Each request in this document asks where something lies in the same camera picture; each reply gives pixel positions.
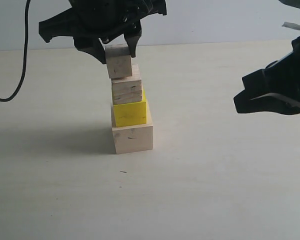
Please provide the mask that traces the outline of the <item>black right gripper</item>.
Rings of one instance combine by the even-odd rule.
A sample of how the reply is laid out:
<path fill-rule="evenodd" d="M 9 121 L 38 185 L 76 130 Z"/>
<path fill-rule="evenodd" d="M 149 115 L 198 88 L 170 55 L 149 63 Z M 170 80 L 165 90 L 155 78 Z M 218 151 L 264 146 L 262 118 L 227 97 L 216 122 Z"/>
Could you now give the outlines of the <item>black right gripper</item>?
<path fill-rule="evenodd" d="M 300 114 L 300 36 L 291 45 L 287 56 L 242 77 L 244 90 L 233 98 L 238 114 Z"/>

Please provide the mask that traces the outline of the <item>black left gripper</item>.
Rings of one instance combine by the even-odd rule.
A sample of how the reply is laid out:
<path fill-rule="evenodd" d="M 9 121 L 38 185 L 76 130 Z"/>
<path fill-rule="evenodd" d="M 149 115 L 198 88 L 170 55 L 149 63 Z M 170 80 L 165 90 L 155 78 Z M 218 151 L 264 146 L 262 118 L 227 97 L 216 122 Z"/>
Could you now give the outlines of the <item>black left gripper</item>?
<path fill-rule="evenodd" d="M 71 8 L 39 22 L 46 43 L 56 37 L 73 37 L 74 47 L 106 64 L 104 44 L 124 35 L 132 58 L 142 36 L 141 19 L 167 15 L 165 0 L 71 0 Z"/>

